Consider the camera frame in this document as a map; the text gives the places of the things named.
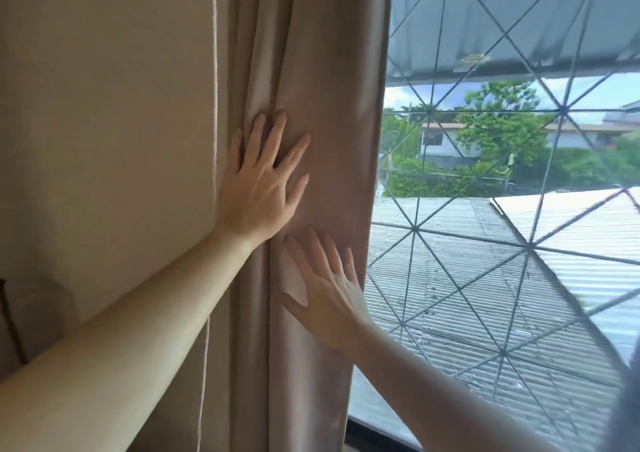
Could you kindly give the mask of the person's right hand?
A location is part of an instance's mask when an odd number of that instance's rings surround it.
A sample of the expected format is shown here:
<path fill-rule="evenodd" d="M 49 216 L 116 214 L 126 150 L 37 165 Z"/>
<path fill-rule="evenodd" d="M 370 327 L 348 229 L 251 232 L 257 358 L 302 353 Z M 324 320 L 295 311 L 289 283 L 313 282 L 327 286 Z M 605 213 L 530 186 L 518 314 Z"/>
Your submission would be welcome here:
<path fill-rule="evenodd" d="M 331 258 L 332 275 L 314 272 L 309 245 L 306 252 L 292 236 L 284 238 L 284 247 L 302 278 L 307 296 L 304 306 L 308 307 L 309 322 L 300 324 L 323 345 L 356 364 L 359 349 L 374 323 L 362 287 L 354 287 L 344 274 L 346 247 L 340 253 L 327 234 L 320 241 Z"/>

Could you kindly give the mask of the metal diamond window grille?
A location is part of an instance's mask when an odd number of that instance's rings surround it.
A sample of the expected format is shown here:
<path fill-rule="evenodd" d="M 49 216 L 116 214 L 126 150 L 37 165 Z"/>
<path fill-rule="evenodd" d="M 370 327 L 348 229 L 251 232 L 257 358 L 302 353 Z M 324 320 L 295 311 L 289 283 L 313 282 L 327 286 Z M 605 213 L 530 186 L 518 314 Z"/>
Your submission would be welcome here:
<path fill-rule="evenodd" d="M 640 0 L 391 6 L 369 311 L 594 452 L 640 335 Z"/>

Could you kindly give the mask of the white neighbouring house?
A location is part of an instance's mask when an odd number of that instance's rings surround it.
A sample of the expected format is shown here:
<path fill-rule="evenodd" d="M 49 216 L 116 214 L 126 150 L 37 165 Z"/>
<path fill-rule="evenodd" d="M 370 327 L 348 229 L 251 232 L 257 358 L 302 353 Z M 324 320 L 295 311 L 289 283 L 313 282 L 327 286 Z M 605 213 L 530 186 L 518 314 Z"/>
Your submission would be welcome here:
<path fill-rule="evenodd" d="M 458 143 L 458 135 L 463 130 L 461 123 L 424 123 L 421 137 L 420 156 L 428 163 L 439 168 L 457 165 L 473 165 L 481 155 L 481 149 L 475 146 L 465 148 Z M 573 124 L 564 122 L 557 146 L 559 148 L 587 149 L 591 143 L 595 148 L 612 146 L 614 140 L 622 135 L 640 133 L 640 119 L 636 121 L 614 121 L 604 118 L 599 124 Z"/>

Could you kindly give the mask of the white corrugated metal roof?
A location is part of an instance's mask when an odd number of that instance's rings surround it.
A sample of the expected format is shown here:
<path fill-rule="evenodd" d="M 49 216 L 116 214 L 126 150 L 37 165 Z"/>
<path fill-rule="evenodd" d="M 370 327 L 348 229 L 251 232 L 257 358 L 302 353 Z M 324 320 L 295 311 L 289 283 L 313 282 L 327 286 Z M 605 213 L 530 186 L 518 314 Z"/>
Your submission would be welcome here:
<path fill-rule="evenodd" d="M 534 249 L 629 364 L 640 338 L 640 186 L 503 196 L 492 205 Z"/>

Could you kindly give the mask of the person's left forearm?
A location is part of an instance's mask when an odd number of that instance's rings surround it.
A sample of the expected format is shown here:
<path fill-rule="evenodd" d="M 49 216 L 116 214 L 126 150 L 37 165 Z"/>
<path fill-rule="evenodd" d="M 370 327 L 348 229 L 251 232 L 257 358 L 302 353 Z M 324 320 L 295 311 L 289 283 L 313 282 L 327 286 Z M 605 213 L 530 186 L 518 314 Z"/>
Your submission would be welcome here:
<path fill-rule="evenodd" d="M 0 452 L 126 452 L 259 234 L 216 229 L 0 384 Z"/>

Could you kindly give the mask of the person's right forearm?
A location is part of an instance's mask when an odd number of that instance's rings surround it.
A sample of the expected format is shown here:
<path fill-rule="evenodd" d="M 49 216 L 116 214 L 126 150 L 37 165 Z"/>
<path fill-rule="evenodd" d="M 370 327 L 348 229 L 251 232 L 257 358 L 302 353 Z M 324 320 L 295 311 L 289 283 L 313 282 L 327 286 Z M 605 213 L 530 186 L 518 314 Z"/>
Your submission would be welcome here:
<path fill-rule="evenodd" d="M 344 353 L 424 452 L 560 452 L 372 323 L 349 327 Z"/>

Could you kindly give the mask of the green trees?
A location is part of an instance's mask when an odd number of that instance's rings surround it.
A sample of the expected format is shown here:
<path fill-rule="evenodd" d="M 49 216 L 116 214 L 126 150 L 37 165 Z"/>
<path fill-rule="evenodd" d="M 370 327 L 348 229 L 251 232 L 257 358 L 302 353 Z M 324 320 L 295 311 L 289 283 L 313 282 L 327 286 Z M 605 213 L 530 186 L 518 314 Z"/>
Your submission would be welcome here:
<path fill-rule="evenodd" d="M 381 125 L 378 195 L 396 199 L 524 196 L 640 186 L 640 133 L 612 146 L 559 148 L 564 122 L 640 119 L 640 101 L 600 112 L 578 82 L 556 99 L 536 81 L 388 88 Z M 481 149 L 473 165 L 439 168 L 420 156 L 424 123 L 461 123 L 458 143 Z"/>

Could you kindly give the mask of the person's left hand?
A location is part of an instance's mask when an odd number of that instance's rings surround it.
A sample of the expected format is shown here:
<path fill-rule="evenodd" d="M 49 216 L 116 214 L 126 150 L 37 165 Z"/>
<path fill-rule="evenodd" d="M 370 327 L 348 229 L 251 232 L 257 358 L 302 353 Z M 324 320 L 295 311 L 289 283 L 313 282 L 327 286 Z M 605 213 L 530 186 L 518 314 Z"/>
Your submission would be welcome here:
<path fill-rule="evenodd" d="M 311 141 L 304 133 L 280 162 L 260 163 L 266 124 L 265 114 L 255 118 L 248 142 L 243 143 L 242 166 L 226 164 L 214 225 L 217 242 L 247 252 L 276 235 L 294 215 L 287 212 L 285 198 L 300 180 L 290 184 Z"/>

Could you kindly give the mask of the black window frame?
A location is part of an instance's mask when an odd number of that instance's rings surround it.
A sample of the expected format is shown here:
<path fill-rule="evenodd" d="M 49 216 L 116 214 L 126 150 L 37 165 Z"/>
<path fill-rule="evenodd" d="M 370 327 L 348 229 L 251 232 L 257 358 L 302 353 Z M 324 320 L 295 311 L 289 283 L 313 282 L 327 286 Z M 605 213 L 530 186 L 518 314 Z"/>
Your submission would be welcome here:
<path fill-rule="evenodd" d="M 348 416 L 345 446 L 357 452 L 424 452 Z"/>

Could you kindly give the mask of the grey translucent awning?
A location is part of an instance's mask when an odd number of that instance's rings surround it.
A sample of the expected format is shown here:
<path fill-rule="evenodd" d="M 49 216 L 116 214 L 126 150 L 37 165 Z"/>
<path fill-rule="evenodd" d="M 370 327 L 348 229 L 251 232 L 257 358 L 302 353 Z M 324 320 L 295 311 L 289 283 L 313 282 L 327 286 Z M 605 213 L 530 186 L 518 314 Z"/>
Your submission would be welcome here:
<path fill-rule="evenodd" d="M 640 0 L 392 0 L 386 83 L 640 72 Z"/>

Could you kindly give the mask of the beige fabric curtain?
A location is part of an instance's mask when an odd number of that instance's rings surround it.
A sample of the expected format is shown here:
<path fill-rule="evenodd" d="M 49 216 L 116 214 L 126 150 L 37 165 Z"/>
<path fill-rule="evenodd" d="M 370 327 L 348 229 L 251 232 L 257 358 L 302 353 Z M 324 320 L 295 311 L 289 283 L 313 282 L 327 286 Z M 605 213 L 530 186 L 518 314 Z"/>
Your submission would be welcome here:
<path fill-rule="evenodd" d="M 284 235 L 309 227 L 351 248 L 366 274 L 391 0 L 229 0 L 230 128 L 287 114 L 286 153 L 311 143 L 292 182 L 310 175 L 291 222 L 252 254 L 232 302 L 230 452 L 341 452 L 353 366 L 318 343 L 277 300 L 302 299 Z"/>

